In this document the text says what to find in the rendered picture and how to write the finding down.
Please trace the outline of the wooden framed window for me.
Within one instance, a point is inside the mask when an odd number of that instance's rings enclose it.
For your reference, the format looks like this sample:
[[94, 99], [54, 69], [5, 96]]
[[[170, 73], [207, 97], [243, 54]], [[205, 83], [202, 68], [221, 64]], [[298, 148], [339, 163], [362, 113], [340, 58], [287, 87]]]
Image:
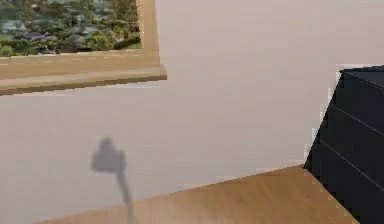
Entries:
[[155, 0], [136, 4], [140, 49], [0, 57], [0, 96], [165, 80]]

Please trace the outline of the black chest of drawers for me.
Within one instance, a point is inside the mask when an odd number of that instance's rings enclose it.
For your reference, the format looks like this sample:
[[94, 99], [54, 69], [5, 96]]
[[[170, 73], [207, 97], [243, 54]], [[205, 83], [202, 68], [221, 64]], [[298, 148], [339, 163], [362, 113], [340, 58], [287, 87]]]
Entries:
[[340, 71], [304, 168], [360, 224], [384, 224], [384, 65]]

